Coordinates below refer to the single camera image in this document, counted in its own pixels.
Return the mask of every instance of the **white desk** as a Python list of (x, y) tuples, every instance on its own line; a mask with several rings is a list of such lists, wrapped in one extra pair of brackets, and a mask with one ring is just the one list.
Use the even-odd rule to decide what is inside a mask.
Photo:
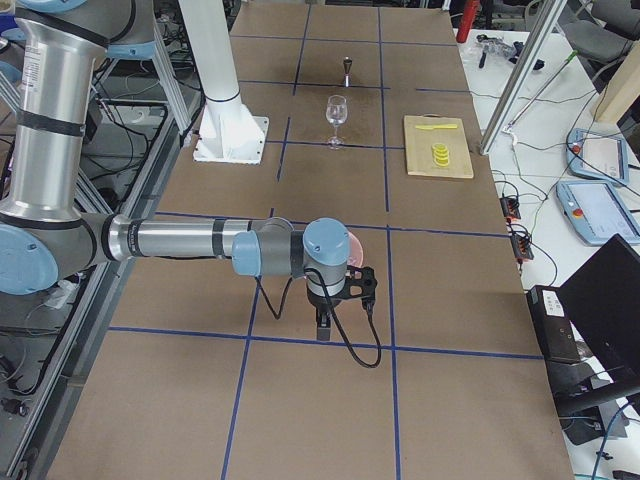
[[(528, 33), (472, 30), (467, 43), (459, 45), (469, 89), (474, 94), (474, 106), (480, 127), (484, 131), (498, 103), (498, 99), (479, 96), (478, 94), (498, 97), (504, 90), (509, 75), (513, 70), (513, 64), (497, 55), (488, 55), (484, 68), (480, 69), (479, 61), (482, 52), (475, 40), (480, 33), (486, 33), (488, 36), (502, 36), (507, 43), (525, 41)], [(529, 76), (521, 95), (525, 97), (534, 95), (549, 75), (560, 67), (570, 53), (571, 47), (562, 35), (551, 35), (540, 56), (546, 65), (542, 70), (533, 72)], [(581, 64), (574, 60), (556, 78), (542, 95), (542, 98), (561, 101), (580, 97), (592, 90), (593, 86), (589, 77)], [(518, 140), (536, 147), (563, 144), (568, 131), (587, 102), (590, 105), (584, 109), (576, 123), (576, 127), (588, 129), (592, 125), (593, 116), (590, 113), (590, 106), (596, 100), (597, 95), (592, 97), (592, 94), (589, 93), (580, 99), (561, 104), (536, 102), (525, 113), (514, 129)], [(527, 100), (524, 99), (519, 100), (513, 108), (512, 116), (526, 102)], [(598, 123), (594, 123), (591, 126), (591, 130), (607, 134), (619, 131), (615, 125)], [(533, 230), (533, 241), (555, 260), (558, 266), (558, 275), (554, 284), (560, 285), (597, 250), (597, 247), (585, 245), (577, 236), (568, 220), (564, 218), (555, 195), (554, 186), (561, 177), (574, 178), (565, 172), (565, 147), (564, 145), (559, 145), (541, 152), (519, 145), (515, 147), (515, 150), (522, 178), (518, 175), (518, 166), (512, 149), (511, 137), (503, 134), (498, 137), (490, 151), (492, 168), (501, 172), (494, 172), (494, 177), (496, 180), (506, 179), (513, 183), (518, 188), (520, 195), (535, 193), (542, 196), (542, 193), (527, 185), (523, 179), (539, 187), (544, 192), (549, 192), (549, 200), (544, 202), (538, 212), (536, 226)], [(638, 164), (633, 153), (629, 153), (631, 163)], [(630, 186), (639, 191), (640, 171), (632, 170), (630, 175)], [(505, 186), (498, 183), (496, 187), (498, 194), (502, 193), (503, 187), (506, 195), (515, 193), (509, 185)], [(640, 208), (640, 198), (626, 189), (619, 189), (618, 192), (629, 209)], [(520, 198), (520, 202), (522, 220), (519, 223), (531, 230), (534, 226), (534, 215), (540, 206), (540, 201), (534, 196), (526, 195)], [(525, 289), (529, 289), (536, 284), (549, 284), (554, 277), (554, 267), (551, 261), (539, 251), (534, 250), (534, 255), (535, 259), (525, 263), (523, 266), (522, 285)], [(595, 359), (590, 363), (592, 363), (595, 371), (601, 369)], [(635, 412), (628, 408), (625, 410), (625, 414), (633, 417)], [(627, 470), (640, 473), (640, 424), (632, 422), (627, 432), (629, 434), (628, 439), (609, 440), (607, 442), (605, 451), (613, 455), (614, 458), (610, 461), (603, 459), (600, 462), (598, 475), (612, 478), (612, 470)], [(595, 452), (600, 448), (600, 442), (601, 439), (597, 439), (576, 447), (566, 440), (575, 473), (591, 474), (596, 459)]]

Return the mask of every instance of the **black monitor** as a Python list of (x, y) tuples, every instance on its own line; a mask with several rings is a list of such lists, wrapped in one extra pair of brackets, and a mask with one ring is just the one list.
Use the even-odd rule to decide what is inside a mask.
[(640, 413), (640, 255), (613, 236), (557, 291), (568, 318), (614, 380), (556, 402), (558, 412), (627, 397)]

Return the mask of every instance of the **robotic arm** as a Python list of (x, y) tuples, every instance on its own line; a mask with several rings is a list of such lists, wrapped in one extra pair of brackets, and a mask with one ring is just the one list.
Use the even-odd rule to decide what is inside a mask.
[(341, 300), (362, 299), (371, 322), (373, 270), (348, 267), (348, 232), (337, 220), (316, 220), (302, 232), (280, 218), (173, 223), (78, 212), (73, 201), (94, 66), (108, 50), (147, 54), (152, 0), (20, 3), (26, 8), (16, 10), (16, 20), (27, 45), (11, 191), (0, 201), (0, 291), (33, 293), (132, 257), (231, 259), (240, 275), (306, 276), (321, 340), (329, 339), (331, 318), (344, 333), (334, 311)]

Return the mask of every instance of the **metal bottle stopper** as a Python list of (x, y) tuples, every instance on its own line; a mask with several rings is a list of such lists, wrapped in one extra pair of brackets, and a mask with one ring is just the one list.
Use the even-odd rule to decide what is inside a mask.
[(345, 87), (351, 86), (351, 78), (349, 77), (351, 64), (353, 64), (353, 60), (349, 57), (344, 57), (344, 60), (342, 61), (342, 66), (344, 67), (344, 80), (342, 81), (342, 85)]

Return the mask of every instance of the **white pole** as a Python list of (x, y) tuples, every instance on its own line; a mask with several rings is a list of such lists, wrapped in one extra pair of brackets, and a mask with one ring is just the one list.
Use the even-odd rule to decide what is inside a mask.
[(207, 97), (194, 159), (260, 163), (269, 121), (242, 104), (222, 0), (180, 0), (180, 9)]

